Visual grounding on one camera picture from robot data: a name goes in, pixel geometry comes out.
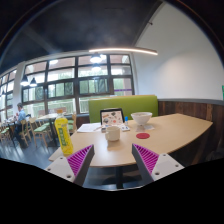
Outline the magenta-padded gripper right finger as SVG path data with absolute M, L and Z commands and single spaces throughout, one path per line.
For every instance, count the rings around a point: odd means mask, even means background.
M 170 155 L 157 154 L 137 144 L 132 144 L 132 154 L 145 185 L 183 169 Z

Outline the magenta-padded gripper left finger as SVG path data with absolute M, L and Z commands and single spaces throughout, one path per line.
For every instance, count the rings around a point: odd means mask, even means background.
M 46 171 L 82 186 L 94 154 L 94 145 L 86 146 L 68 157 L 59 156 Z

